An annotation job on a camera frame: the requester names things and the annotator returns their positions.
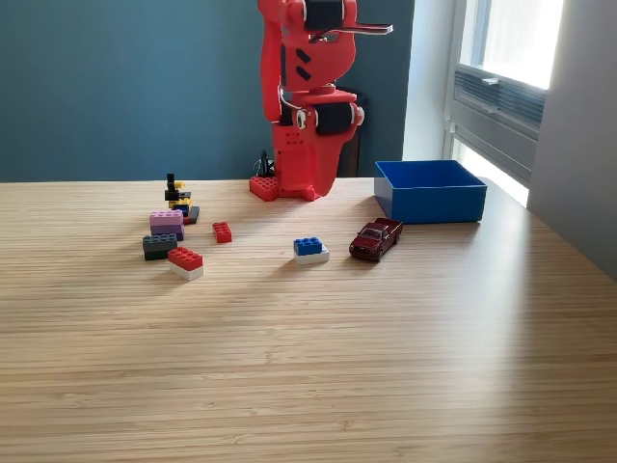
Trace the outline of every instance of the blue lego brick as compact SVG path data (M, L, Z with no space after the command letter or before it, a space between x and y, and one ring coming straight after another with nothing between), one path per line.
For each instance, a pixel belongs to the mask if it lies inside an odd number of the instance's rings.
M302 238L296 239L293 242L293 250L298 256L310 256L313 254L321 254L321 241L317 238Z
M405 224L478 222L487 186L457 161L376 162L375 196Z

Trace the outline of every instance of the teal wall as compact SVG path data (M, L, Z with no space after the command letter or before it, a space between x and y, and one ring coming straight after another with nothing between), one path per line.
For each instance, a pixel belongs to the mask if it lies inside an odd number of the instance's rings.
M360 0L341 84L370 98L361 174L402 153L413 2ZM270 147L256 0L0 0L0 181L248 177Z

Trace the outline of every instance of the window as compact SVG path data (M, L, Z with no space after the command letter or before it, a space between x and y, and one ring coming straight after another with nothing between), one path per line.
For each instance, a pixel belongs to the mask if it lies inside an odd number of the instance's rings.
M369 239L382 239L382 231L374 229L364 229L360 232L360 236Z
M472 148L458 140L455 140L452 157L459 161L463 167L465 167L476 177L484 177L491 180L499 188L519 202L523 207L527 207L529 189L525 188L524 185L508 176L499 167L487 161Z
M468 0L460 63L547 89L563 0Z
M528 186L562 9L563 0L457 0L444 158L469 150L461 159L480 155Z

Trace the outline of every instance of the white lego brick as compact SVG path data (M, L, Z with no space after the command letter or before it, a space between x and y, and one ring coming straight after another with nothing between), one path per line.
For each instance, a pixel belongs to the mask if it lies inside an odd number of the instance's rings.
M203 276L203 265L200 268L196 268L195 270L191 270L189 272L188 270L184 270L182 267L178 267L174 263L170 262L170 270L189 282Z
M323 244L321 245L321 254L311 254L309 256L298 256L293 252L293 258L298 264L306 265L308 263L321 263L330 260L330 251Z

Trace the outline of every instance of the red toy car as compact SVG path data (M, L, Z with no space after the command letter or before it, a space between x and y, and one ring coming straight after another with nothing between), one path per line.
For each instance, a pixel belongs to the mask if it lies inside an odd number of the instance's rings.
M349 245L349 253L358 259L382 259L386 251L398 243L403 223L390 219L377 219L366 224Z

